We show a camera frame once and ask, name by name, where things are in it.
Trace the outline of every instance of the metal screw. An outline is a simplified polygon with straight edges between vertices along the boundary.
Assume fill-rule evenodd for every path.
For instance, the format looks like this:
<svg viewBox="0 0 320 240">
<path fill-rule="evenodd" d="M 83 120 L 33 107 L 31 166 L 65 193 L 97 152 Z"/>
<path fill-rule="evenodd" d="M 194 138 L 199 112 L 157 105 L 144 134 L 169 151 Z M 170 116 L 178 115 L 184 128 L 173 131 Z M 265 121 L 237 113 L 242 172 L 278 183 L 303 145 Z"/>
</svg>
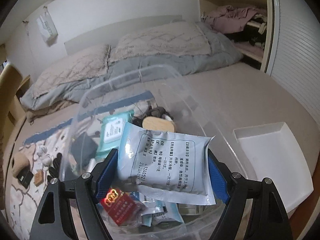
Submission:
<svg viewBox="0 0 320 240">
<path fill-rule="evenodd" d="M 50 183 L 51 184 L 56 184 L 58 182 L 58 179 L 57 178 L 53 178 L 50 180 Z"/>
<path fill-rule="evenodd" d="M 89 178 L 90 177 L 90 173 L 89 172 L 85 172 L 84 174 L 82 174 L 81 175 L 81 177 L 83 178 L 83 179 L 87 179 L 87 178 Z"/>
<path fill-rule="evenodd" d="M 233 172 L 232 177 L 234 177 L 235 179 L 239 179 L 241 178 L 241 174 L 239 172 Z"/>
<path fill-rule="evenodd" d="M 272 179 L 270 179 L 270 178 L 265 178 L 265 179 L 264 179 L 264 182 L 267 183 L 267 184 L 272 184 Z"/>
</svg>

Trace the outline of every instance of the small wooden block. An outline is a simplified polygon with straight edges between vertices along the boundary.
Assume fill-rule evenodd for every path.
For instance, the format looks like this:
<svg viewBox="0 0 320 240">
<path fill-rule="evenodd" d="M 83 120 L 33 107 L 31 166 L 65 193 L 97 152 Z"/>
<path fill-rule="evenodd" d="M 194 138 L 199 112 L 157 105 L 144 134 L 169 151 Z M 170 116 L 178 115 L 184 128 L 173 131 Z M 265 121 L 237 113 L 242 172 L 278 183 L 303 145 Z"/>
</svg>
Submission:
<svg viewBox="0 0 320 240">
<path fill-rule="evenodd" d="M 143 119 L 142 127 L 147 130 L 175 132 L 173 122 L 154 116 Z"/>
<path fill-rule="evenodd" d="M 38 187 L 44 181 L 43 179 L 43 171 L 40 170 L 35 174 L 35 185 Z"/>
</svg>

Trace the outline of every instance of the transparent plastic bin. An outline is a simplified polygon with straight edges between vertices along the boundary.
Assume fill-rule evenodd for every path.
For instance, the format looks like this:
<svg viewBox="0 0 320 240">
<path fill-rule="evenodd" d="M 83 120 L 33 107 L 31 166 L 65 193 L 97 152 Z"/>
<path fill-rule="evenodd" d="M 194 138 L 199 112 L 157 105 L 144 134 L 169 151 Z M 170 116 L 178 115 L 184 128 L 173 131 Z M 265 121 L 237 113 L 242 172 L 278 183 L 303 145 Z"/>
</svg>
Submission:
<svg viewBox="0 0 320 240">
<path fill-rule="evenodd" d="M 186 78 L 168 65 L 154 65 L 108 80 L 85 93 L 79 103 L 78 113 L 72 120 L 67 145 L 60 167 L 60 180 L 79 177 L 88 169 L 88 140 L 81 135 L 86 132 L 98 145 L 101 120 L 110 114 L 135 110 L 139 116 L 146 104 L 163 106 L 173 117 L 177 132 L 215 138 L 209 148 L 217 159 L 228 168 L 240 172 L 248 179 L 256 179 L 254 169 L 231 133 L 222 131 L 225 120 L 214 109 L 207 109 L 210 119 L 197 102 L 196 96 L 186 84 Z M 74 144 L 80 148 L 76 156 L 71 154 Z M 250 208 L 247 202 L 244 212 Z M 208 239 L 223 212 L 224 204 L 217 200 L 200 216 L 183 216 L 184 224 L 126 228 L 118 227 L 102 218 L 114 239 Z"/>
</svg>

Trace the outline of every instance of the white open box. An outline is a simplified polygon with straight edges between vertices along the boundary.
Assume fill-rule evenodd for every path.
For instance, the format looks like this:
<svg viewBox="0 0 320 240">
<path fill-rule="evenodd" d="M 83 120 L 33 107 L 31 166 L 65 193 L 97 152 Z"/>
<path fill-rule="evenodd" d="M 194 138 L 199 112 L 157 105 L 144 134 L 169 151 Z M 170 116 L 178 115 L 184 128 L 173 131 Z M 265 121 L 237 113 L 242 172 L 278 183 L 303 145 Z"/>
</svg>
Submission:
<svg viewBox="0 0 320 240">
<path fill-rule="evenodd" d="M 287 213 L 310 195 L 313 185 L 307 162 L 285 122 L 234 129 L 233 133 L 257 180 L 273 180 Z"/>
</svg>

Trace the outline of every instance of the white crumpled plastic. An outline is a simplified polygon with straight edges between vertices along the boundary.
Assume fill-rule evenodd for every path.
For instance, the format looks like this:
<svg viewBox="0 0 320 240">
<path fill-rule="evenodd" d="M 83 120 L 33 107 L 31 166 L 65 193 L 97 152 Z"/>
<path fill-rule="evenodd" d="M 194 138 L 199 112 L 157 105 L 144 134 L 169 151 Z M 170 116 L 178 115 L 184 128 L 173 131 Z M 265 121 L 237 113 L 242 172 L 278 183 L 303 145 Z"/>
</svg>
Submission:
<svg viewBox="0 0 320 240">
<path fill-rule="evenodd" d="M 174 203 L 213 205 L 208 169 L 212 138 L 151 131 L 126 123 L 118 154 L 117 182 L 127 192 Z"/>
</svg>

